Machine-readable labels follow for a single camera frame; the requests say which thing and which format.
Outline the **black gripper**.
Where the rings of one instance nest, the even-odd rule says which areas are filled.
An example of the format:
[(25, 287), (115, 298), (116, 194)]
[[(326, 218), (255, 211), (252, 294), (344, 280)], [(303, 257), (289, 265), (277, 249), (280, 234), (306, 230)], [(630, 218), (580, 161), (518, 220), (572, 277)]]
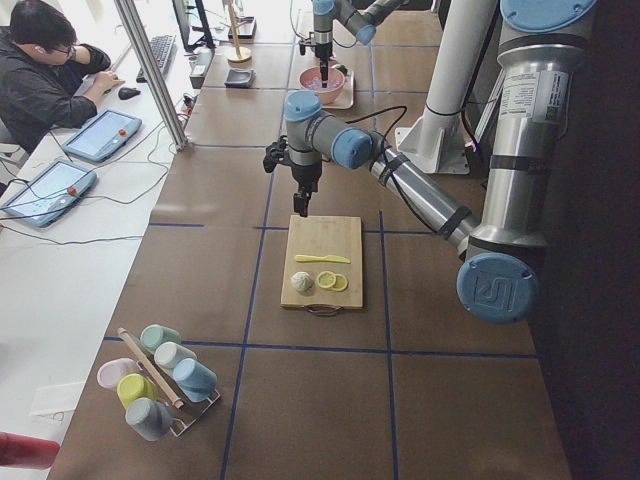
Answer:
[(320, 61), (329, 61), (333, 56), (333, 33), (329, 31), (310, 31), (306, 37), (298, 41), (300, 54), (304, 55), (308, 48), (314, 51)]
[(318, 191), (322, 175), (320, 154), (314, 150), (291, 146), (286, 139), (277, 139), (265, 148), (263, 168), (266, 173), (272, 173), (278, 165), (289, 167), (298, 183), (298, 193), (293, 195), (294, 212), (308, 217), (310, 196)]

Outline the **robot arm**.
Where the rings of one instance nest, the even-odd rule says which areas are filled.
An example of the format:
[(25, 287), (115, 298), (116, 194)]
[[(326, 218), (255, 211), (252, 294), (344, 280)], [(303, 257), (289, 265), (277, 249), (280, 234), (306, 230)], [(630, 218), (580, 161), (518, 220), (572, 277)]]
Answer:
[[(422, 116), (391, 145), (326, 112), (309, 91), (284, 103), (285, 135), (263, 165), (291, 169), (295, 211), (306, 215), (325, 159), (367, 167), (434, 233), (457, 249), (463, 307), (494, 324), (527, 318), (537, 303), (546, 243), (539, 223), (548, 163), (559, 137), (571, 78), (589, 47), (592, 1), (454, 1), (443, 28)], [(463, 158), (458, 131), (484, 43), (501, 31), (497, 124), (480, 218), (434, 180)]]
[(303, 88), (290, 94), (285, 101), (285, 121), (288, 158), (298, 190), (293, 195), (294, 212), (308, 215), (312, 194), (318, 191), (322, 163), (328, 157), (349, 169), (366, 163), (374, 150), (371, 135), (335, 118), (324, 110), (323, 95), (335, 83), (330, 75), (333, 56), (333, 26), (339, 22), (355, 40), (363, 45), (371, 42), (376, 27), (398, 9), (401, 1), (375, 1), (359, 12), (349, 1), (314, 1), (313, 31), (300, 50), (314, 50), (319, 60), (316, 90)]

